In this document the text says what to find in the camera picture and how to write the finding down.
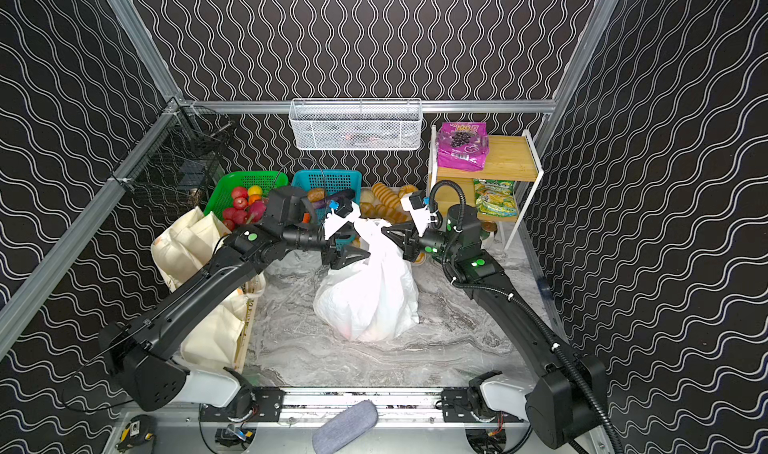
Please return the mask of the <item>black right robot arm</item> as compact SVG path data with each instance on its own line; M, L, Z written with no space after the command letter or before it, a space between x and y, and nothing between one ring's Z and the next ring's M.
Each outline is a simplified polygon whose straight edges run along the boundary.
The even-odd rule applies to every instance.
M410 221L383 229L404 259L436 254L449 283L463 290L499 325L523 357L536 382L524 394L520 418L551 449L575 445L579 436L602 427L612 450L624 450L607 406L605 365L592 354L579 354L523 299L502 265L482 246L477 211L459 195L447 214L439 211L442 188L461 193L454 181L440 180L429 192L403 197Z

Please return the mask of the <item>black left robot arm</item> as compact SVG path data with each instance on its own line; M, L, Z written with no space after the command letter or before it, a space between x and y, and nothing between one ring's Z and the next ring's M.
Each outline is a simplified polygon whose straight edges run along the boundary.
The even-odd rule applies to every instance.
M263 217L225 236L210 261L169 297L140 318L102 330L100 354L109 375L145 412L189 402L245 418L256 404L253 385L229 367L208 369L179 358L182 342L236 288L291 251L316 251L334 269L367 258L362 249L336 246L353 234L360 215L356 203L342 200L319 222L305 191L272 190Z

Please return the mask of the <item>white plastic bag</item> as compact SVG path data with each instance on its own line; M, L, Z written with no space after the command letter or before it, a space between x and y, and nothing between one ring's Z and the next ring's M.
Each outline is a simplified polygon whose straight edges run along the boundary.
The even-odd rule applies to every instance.
M347 340L391 340L419 323L411 265L381 232L389 225L381 219L357 220L354 227L370 256L331 270L316 292L315 314Z

